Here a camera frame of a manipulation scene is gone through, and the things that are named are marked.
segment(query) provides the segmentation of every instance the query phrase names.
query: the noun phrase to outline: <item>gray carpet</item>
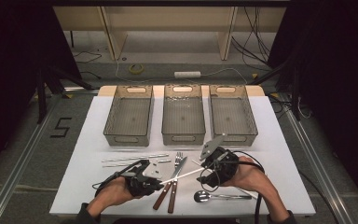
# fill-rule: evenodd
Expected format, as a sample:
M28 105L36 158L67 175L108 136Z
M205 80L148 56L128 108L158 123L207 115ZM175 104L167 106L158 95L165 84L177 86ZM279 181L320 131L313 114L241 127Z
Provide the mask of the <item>gray carpet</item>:
M80 63L78 66L81 71L89 71L102 77L98 79L91 74L83 74L84 80L93 86L131 84L128 81L123 81L115 77L117 65L114 63ZM128 64L120 64L118 72L120 77L131 80L153 79L153 81L147 82L147 84L150 85L168 82L165 79L173 78L174 71L197 70L201 71L202 74L210 74L220 69L234 67L240 71L248 81L252 80L252 73L254 72L253 68L245 68L243 65L145 64L145 71L136 77L128 72L128 66ZM187 82L187 80L177 79L169 81ZM227 70L210 77L197 79L197 81L202 83L230 84L233 82L238 83L242 81L242 79L236 72ZM62 83L65 86L75 86L75 84L66 80L63 80ZM274 83L274 78L263 83L262 86L265 92L273 91ZM29 161L19 183L20 185L37 187L37 189L16 189L0 219L0 223L66 223L66 221L51 216L48 211L53 203L56 189L61 183L68 161L71 158L93 96L93 94L73 94L71 95L72 98L62 98L58 102L36 151ZM277 110L279 109L278 105L274 104L273 106L276 107ZM316 175L312 171L306 154L296 137L296 133L286 114L283 113L284 111L277 113L277 118L279 118L285 140L291 150L296 166L319 188L320 185ZM28 138L35 128L37 117L37 101L32 100L17 131L7 144L7 149L0 155L0 185L5 183L22 150L25 148ZM63 130L55 129L60 118L71 118L63 119L61 122L61 126L68 127L69 130L65 137L52 138L52 135L64 133ZM322 159L327 173L330 175L339 194L348 206L354 223L358 223L358 189L351 181L342 164L339 162L339 159L332 153L328 141L324 136L324 132L318 125L317 120L310 118L302 119L301 122L311 138L318 155ZM317 213L312 217L298 217L299 223L334 223L333 216L322 200L322 197L306 179L303 179L303 182ZM261 220L261 223L265 223L263 217L261 217ZM242 221L243 223L253 223L253 218L244 218ZM109 222L109 218L103 219L103 223Z

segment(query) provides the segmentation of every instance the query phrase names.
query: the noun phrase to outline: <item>black tape mark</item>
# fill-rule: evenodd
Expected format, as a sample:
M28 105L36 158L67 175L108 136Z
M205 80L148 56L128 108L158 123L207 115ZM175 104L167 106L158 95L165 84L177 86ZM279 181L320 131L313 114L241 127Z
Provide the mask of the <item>black tape mark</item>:
M51 135L50 138L62 138L62 137L66 137L66 134L68 133L69 127L60 127L60 122L63 119L72 119L72 118L59 118L58 122L56 124L55 130L65 130L65 133L63 133L62 135Z

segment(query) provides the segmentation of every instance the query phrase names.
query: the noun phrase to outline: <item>table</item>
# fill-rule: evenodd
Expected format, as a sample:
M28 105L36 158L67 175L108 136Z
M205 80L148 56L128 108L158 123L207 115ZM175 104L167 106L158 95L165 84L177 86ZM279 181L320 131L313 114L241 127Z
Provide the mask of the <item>table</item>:
M206 126L204 142L211 140L208 88L208 86L202 86ZM109 146L103 135L103 128L113 97L94 97L74 153L68 164L54 203L51 206L50 213L52 215L60 217L76 215L82 203L87 203L92 200L95 193L95 189L91 187L92 184L99 183L113 174L114 171L123 169L123 167L103 168L102 160L104 159L168 153L169 158L174 160L176 152L183 151L184 155L187 156L187 162L182 170L182 174L199 169L199 166L192 162L192 160L198 161L202 146L177 147L164 146L162 144L162 92L163 86L154 86L155 103L149 147ZM280 192L287 209L292 210L295 215L310 216L315 214L310 197L305 190L289 148L283 138L269 98L266 96L250 96L249 100L259 134L251 147L227 148L245 151L263 164L266 174ZM168 179L173 172L173 162L161 163L160 171L163 173L161 180ZM173 214L167 212L168 199L164 200L158 211L152 208L160 194L160 191L156 191L152 195L145 196L142 199L133 200L121 206L109 207L103 212L103 215L109 215L115 218L179 218L243 217L254 214L255 200L232 200L229 202L225 200L215 200L208 203L196 203L193 200L193 195L197 190L201 189L200 183L196 180L199 175L200 174L197 173L179 180ZM235 188L219 188L215 193L241 194L241 192ZM260 214L267 213L267 207L264 202L262 202Z

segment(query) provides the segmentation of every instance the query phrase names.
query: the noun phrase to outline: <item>floor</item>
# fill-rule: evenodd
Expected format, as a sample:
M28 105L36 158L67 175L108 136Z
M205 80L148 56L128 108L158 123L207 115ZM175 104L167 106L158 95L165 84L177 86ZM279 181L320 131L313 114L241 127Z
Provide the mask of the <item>floor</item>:
M69 32L64 33L70 45ZM243 44L248 34L234 36ZM274 34L262 34L262 39L270 49ZM193 82L227 82L227 79L250 82L254 76L262 76L266 73L264 70L268 70L260 61L249 58L245 61L250 66L246 66L242 54L233 46L228 60L220 60L213 33L131 32L116 62L110 57L104 33L74 32L74 43L72 50L82 77L93 86L133 81L162 83L173 78L174 71L212 74L201 81L192 79ZM261 58L257 43L252 38L247 49ZM129 64L142 64L145 71L134 77L128 72ZM275 91L276 80L275 77L261 85L265 93ZM0 223L70 223L69 218L54 217L48 211L97 91L77 91L79 88L75 84L65 80L62 83L71 91L65 97L48 94L49 114L40 125L36 124L37 98L30 100L17 131L0 155L0 199L4 198L0 201ZM288 101L285 93L276 96ZM271 103L316 209L314 216L298 217L298 222L335 223L335 215L339 223L358 223L358 189L335 157L306 102L301 104L300 122L293 118L286 104L278 104L272 98ZM65 137L53 137L64 134L56 129L58 122L62 127L69 127ZM1 197L3 192L7 193L6 197ZM239 221L254 222L252 217ZM110 222L104 217L102 223Z

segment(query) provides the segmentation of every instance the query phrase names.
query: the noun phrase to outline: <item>transparent gray bin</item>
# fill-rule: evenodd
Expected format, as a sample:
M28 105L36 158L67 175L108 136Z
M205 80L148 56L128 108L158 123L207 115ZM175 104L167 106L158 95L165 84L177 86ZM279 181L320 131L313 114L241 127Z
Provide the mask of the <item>transparent gray bin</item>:
M205 119L200 85L165 85L162 117L164 145L202 145Z
M210 115L213 138L225 133L224 146L251 146L258 135L243 85L211 85Z
M147 147L153 86L117 86L103 134L110 146Z

